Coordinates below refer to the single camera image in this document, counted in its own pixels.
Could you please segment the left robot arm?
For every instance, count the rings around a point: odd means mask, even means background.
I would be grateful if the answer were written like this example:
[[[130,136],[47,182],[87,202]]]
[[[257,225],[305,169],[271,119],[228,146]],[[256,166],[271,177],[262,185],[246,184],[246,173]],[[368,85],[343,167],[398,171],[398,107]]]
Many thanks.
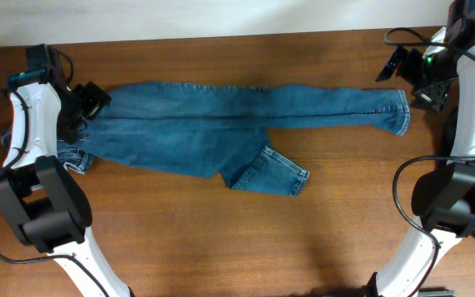
[[[111,102],[93,82],[71,88],[65,56],[51,45],[26,48],[26,71],[3,89],[13,119],[0,213],[21,244],[40,253],[29,263],[56,262],[84,296],[131,296],[96,243],[88,198],[58,159],[58,141],[75,143],[81,126]]]

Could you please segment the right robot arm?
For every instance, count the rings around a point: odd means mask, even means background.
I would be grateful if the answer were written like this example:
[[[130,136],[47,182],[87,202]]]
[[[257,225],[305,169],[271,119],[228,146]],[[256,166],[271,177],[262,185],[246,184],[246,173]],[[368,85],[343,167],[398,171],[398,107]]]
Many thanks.
[[[452,2],[446,25],[435,35],[417,35],[394,49],[379,80],[405,79],[415,106],[436,111],[458,83],[459,105],[451,151],[416,182],[412,212],[405,215],[410,228],[392,260],[364,287],[369,297],[422,296],[440,259],[475,235],[475,0]]]

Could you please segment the blue denim jeans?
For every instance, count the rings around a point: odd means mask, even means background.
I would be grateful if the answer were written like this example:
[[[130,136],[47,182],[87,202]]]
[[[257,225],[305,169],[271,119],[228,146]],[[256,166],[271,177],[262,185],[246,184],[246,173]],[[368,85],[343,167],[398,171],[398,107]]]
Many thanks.
[[[143,82],[118,87],[111,103],[57,143],[67,169],[85,173],[94,158],[131,167],[209,178],[227,187],[296,196],[309,173],[276,152],[269,128],[371,125],[395,135],[410,122],[404,91],[396,89],[214,87]]]

